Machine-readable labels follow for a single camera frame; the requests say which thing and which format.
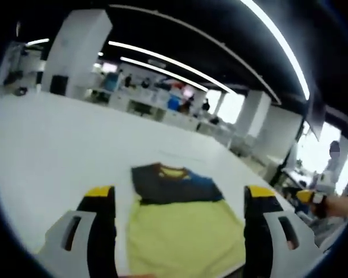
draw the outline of black ceiling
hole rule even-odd
[[[254,0],[275,22],[293,50],[311,93],[348,115],[348,1]],[[71,9],[106,8],[107,4],[157,10],[182,20],[223,42],[244,59],[276,92],[284,106],[302,111],[303,91],[281,46],[264,24],[239,0],[95,0],[23,7],[19,40],[54,38]],[[258,79],[218,45],[196,32],[151,14],[107,8],[113,30],[107,41],[139,46],[188,64],[223,83],[264,89]],[[147,61],[144,54],[103,47],[104,58]],[[196,82],[188,71],[168,70]]]

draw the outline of ceiling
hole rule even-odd
[[[274,21],[289,43],[307,80],[310,93],[321,93],[331,107],[348,116],[348,1],[254,0]],[[221,46],[178,23],[125,5],[157,10],[211,36],[240,56],[251,73]],[[72,9],[106,8],[113,30],[103,46],[104,58],[121,56],[146,62],[150,57],[107,44],[117,41],[163,54],[216,80],[268,91],[282,106],[304,113],[305,97],[297,75],[271,32],[240,0],[94,0],[77,4],[23,6],[18,39],[54,39]],[[166,68],[198,83],[207,81],[174,65]]]

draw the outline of ceiling light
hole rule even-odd
[[[167,71],[165,69],[162,69],[162,68],[158,68],[158,67],[155,67],[153,65],[150,65],[150,64],[146,64],[146,63],[143,63],[143,62],[140,62],[140,61],[137,61],[137,60],[133,60],[133,59],[129,59],[129,58],[125,58],[125,57],[121,57],[120,58],[122,61],[125,61],[125,62],[129,62],[129,63],[132,63],[132,64],[136,64],[136,65],[140,65],[141,67],[146,67],[146,68],[150,68],[151,70],[154,70],[154,71],[158,71],[162,74],[165,74],[165,75],[168,75],[168,76],[171,76],[175,79],[178,79],[178,80],[181,80],[189,85],[192,85],[196,88],[199,88],[200,90],[203,90],[205,92],[208,91],[208,89],[206,87],[204,87],[203,85],[200,85],[196,82],[193,82],[185,77],[182,77],[178,74],[174,74],[173,72],[170,72],[170,71]]]
[[[38,39],[37,41],[27,42],[26,46],[37,45],[38,43],[49,42],[49,39]]]
[[[141,52],[141,53],[144,53],[144,54],[151,55],[153,57],[159,58],[159,59],[164,60],[166,62],[172,63],[174,65],[177,65],[178,67],[181,67],[181,68],[184,68],[184,69],[186,69],[186,70],[188,70],[190,72],[193,72],[194,74],[197,74],[198,76],[201,76],[202,78],[210,81],[211,83],[215,84],[216,86],[219,86],[220,88],[222,88],[226,92],[235,93],[236,94],[236,92],[234,90],[232,90],[231,88],[227,87],[226,85],[220,83],[219,81],[215,80],[214,78],[212,78],[212,77],[202,73],[201,71],[198,71],[197,69],[194,69],[194,68],[190,67],[189,65],[185,65],[185,64],[183,64],[183,63],[181,63],[179,61],[176,61],[176,60],[171,59],[169,57],[166,57],[164,55],[161,55],[161,54],[158,54],[158,53],[155,53],[155,52],[152,52],[152,51],[149,51],[149,50],[137,47],[137,46],[127,45],[127,44],[121,43],[121,42],[109,41],[108,44],[109,45],[113,45],[113,46],[127,48],[127,49],[130,49],[130,50],[135,50],[135,51],[138,51],[138,52]]]
[[[295,70],[296,75],[298,76],[298,80],[300,82],[300,85],[303,89],[303,94],[306,97],[306,99],[309,99],[309,88],[306,79],[304,78],[304,74],[302,69],[300,68],[300,65],[298,63],[298,60],[296,59],[293,51],[291,50],[288,42],[282,35],[282,33],[279,31],[277,26],[273,23],[273,21],[268,17],[268,15],[252,0],[240,0],[243,4],[245,4],[258,18],[265,24],[265,26],[271,31],[273,36],[276,38],[278,43],[281,45],[283,51],[288,56],[288,59]]]

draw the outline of yellow t-shirt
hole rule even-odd
[[[132,274],[218,277],[245,262],[244,224],[224,200],[140,205],[128,224]]]

